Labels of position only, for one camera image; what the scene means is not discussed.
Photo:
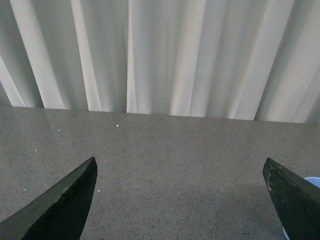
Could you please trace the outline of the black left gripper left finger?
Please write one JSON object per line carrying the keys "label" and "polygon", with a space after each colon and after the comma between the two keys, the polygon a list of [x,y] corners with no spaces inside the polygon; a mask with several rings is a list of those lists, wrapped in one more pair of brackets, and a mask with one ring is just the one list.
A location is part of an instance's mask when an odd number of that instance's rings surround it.
{"label": "black left gripper left finger", "polygon": [[98,166],[89,158],[0,223],[2,240],[78,240],[91,208]]}

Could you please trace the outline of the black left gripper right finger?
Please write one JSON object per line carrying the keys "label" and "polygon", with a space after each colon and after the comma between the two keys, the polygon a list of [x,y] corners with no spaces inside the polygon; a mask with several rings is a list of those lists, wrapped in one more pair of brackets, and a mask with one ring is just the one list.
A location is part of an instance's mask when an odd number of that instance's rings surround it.
{"label": "black left gripper right finger", "polygon": [[271,158],[263,178],[278,218],[290,240],[320,238],[320,188]]}

